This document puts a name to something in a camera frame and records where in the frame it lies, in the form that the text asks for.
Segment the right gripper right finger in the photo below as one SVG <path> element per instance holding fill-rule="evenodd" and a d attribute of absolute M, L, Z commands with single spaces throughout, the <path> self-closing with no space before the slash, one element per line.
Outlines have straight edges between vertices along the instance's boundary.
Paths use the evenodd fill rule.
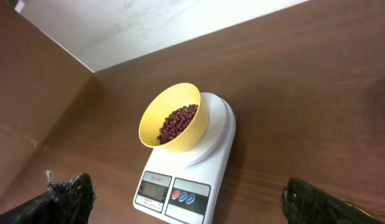
<path fill-rule="evenodd" d="M 283 188 L 280 207 L 288 224 L 383 224 L 296 177 Z"/>

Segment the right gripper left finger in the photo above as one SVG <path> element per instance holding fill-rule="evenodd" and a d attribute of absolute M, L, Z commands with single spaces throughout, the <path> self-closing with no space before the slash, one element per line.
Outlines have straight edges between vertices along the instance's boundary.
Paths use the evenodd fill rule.
<path fill-rule="evenodd" d="M 0 214 L 3 224 L 87 224 L 97 198 L 95 182 L 87 173 L 54 182 L 45 172 L 47 191 Z"/>

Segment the yellow measuring scoop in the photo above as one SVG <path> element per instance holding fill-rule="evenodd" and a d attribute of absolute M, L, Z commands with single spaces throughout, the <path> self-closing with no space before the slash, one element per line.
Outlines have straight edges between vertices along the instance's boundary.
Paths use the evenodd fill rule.
<path fill-rule="evenodd" d="M 359 208 L 358 206 L 354 205 L 353 203 L 351 202 L 345 202 L 345 204 L 349 205 L 350 207 L 353 207 L 357 210 L 359 210 L 360 212 L 366 214 L 367 216 L 371 217 L 371 218 L 374 218 L 370 213 L 368 213 L 367 211 L 363 210 L 362 208 Z"/>

